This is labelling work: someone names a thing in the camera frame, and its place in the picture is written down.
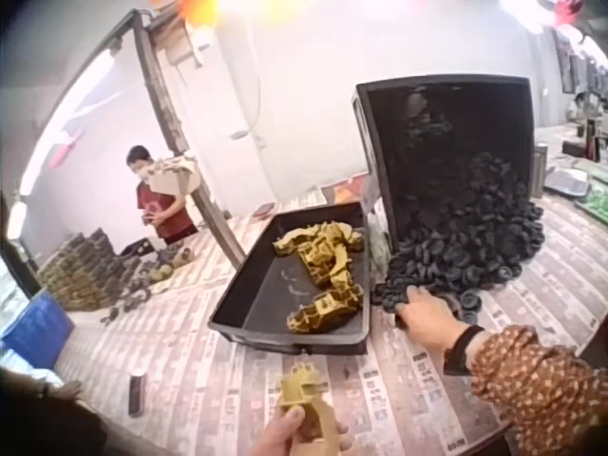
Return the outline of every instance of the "black plastic tray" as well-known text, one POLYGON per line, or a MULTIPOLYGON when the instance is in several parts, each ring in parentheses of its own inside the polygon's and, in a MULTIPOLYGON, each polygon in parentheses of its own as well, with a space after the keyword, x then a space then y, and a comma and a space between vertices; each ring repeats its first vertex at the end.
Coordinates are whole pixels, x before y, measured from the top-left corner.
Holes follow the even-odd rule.
POLYGON ((370 239, 358 202, 276 215, 261 234, 219 301, 209 328, 255 349, 300 354, 363 354, 370 332, 370 239), (278 257, 273 242, 294 228, 343 221, 364 235, 363 252, 351 254, 353 280, 363 288, 363 308, 344 326, 322 334, 293 334, 285 324, 300 305, 321 293, 296 255, 278 257))
POLYGON ((371 175, 366 204, 382 196, 393 249, 409 232, 409 198, 423 201, 429 213, 443 207, 441 198, 429 196, 428 183, 437 178, 428 172, 431 162, 448 169, 485 151, 511 162, 522 182, 532 175, 534 116, 525 78, 443 74, 376 81, 356 87, 352 107, 371 175), (426 101, 422 112, 432 114, 423 122, 406 115, 414 94, 426 101))

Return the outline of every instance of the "metal container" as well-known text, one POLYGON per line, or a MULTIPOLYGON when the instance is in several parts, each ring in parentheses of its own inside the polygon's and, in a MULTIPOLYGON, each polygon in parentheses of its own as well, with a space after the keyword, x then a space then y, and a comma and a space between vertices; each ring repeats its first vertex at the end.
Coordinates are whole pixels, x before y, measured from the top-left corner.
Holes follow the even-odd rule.
POLYGON ((533 198, 542 198, 544 178, 547 174, 547 151, 549 146, 544 142, 537 142, 534 146, 534 168, 530 180, 530 195, 533 198))

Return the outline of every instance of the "table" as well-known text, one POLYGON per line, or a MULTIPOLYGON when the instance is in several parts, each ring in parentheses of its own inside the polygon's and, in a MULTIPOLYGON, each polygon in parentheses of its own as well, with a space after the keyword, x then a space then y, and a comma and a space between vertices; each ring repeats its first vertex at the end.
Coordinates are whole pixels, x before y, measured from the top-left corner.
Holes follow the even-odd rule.
MULTIPOLYGON (((322 204, 320 192, 280 210, 322 204)), ((482 292, 480 324, 538 328, 545 344, 577 352, 608 314, 608 233, 569 201, 539 201, 546 242, 522 276, 482 292)), ((248 250, 267 220, 230 220, 248 250)), ((247 455, 270 418, 277 384, 299 359, 230 344, 206 321, 234 273, 209 233, 189 239, 198 258, 152 299, 105 328, 99 313, 78 313, 57 363, 66 380, 84 382, 89 404, 142 440, 172 453, 247 455), (128 373, 147 372, 145 414, 126 413, 128 373)), ((324 397, 351 426, 349 455, 460 454, 500 436, 501 414, 469 392, 466 378, 444 377, 442 360, 394 328, 373 308, 366 356, 312 356, 324 397)))

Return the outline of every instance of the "face mask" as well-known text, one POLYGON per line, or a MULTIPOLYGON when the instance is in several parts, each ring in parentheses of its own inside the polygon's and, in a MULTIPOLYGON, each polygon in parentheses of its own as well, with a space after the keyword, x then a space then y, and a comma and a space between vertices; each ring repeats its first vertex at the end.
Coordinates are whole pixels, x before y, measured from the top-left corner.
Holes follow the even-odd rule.
POLYGON ((137 177, 140 178, 142 181, 145 181, 147 179, 149 167, 150 166, 146 166, 137 172, 137 177))

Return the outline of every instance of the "red shirt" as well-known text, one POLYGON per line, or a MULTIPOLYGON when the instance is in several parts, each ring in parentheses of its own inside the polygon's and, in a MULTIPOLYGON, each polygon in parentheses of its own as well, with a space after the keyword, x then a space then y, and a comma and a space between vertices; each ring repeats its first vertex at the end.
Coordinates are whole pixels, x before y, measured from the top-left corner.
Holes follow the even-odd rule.
MULTIPOLYGON (((174 202, 175 197, 163 195, 162 193, 154 193, 146 183, 141 182, 137 186, 137 207, 139 209, 143 209, 147 212, 161 212, 168 209, 174 202)), ((181 233, 192 225, 194 225, 194 223, 184 207, 176 215, 168 218, 157 226, 156 232, 159 235, 159 238, 169 238, 181 233)))

